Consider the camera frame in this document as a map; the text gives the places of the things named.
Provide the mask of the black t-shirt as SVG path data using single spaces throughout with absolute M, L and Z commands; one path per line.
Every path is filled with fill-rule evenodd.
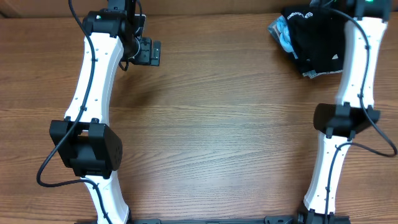
M 306 5 L 281 10 L 287 22 L 293 53 L 289 55 L 303 75 L 340 72 L 345 55 L 345 20 Z

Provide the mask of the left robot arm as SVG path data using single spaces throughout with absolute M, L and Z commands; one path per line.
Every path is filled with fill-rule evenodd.
M 108 1 L 106 8 L 91 11 L 77 23 L 83 31 L 84 57 L 75 94 L 62 120 L 50 123 L 55 145 L 37 173 L 37 183 L 55 153 L 75 180 L 83 183 L 94 203 L 95 223 L 132 223 L 118 179 L 123 144 L 109 127 L 109 105 L 117 69 L 130 64 L 159 66 L 161 43 L 143 37 L 146 15 L 139 1 Z

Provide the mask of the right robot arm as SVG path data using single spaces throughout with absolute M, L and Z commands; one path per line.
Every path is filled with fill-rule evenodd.
M 317 105 L 313 125 L 318 130 L 318 154 L 310 187 L 296 223 L 349 223 L 335 214 L 336 192 L 345 156 L 353 139 L 373 127 L 397 155 L 396 145 L 382 132 L 374 109 L 373 84 L 377 57 L 387 29 L 391 1 L 344 1 L 340 6 L 320 3 L 317 10 L 346 19 L 345 59 L 335 103 Z

